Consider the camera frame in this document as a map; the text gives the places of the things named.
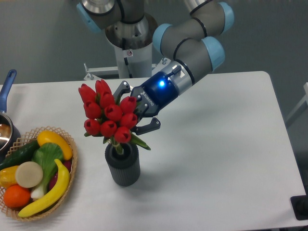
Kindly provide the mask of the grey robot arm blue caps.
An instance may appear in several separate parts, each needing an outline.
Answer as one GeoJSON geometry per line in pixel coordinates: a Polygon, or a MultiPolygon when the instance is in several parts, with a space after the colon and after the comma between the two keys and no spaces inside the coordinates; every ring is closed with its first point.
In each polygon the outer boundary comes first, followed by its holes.
{"type": "Polygon", "coordinates": [[[225,2],[187,0],[189,20],[173,26],[158,25],[144,10],[142,0],[81,0],[77,11],[87,27],[104,31],[114,47],[121,79],[145,77],[138,87],[122,82],[117,97],[136,97],[137,116],[151,122],[134,127],[137,135],[160,128],[157,114],[187,89],[213,72],[225,60],[217,36],[234,23],[225,2]]]}

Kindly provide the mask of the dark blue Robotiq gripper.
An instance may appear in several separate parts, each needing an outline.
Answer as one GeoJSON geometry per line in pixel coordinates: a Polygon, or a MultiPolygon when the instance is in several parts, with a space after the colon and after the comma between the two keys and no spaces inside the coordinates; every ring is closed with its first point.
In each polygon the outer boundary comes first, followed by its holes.
{"type": "MultiPolygon", "coordinates": [[[[190,70],[180,60],[170,62],[161,71],[154,74],[141,85],[131,87],[127,81],[122,81],[113,94],[115,103],[120,103],[123,94],[130,93],[138,99],[137,117],[153,117],[159,111],[174,101],[178,96],[188,90],[194,81],[191,78],[190,70]]],[[[161,122],[153,117],[147,125],[135,126],[131,132],[142,135],[160,129],[161,122]]]]}

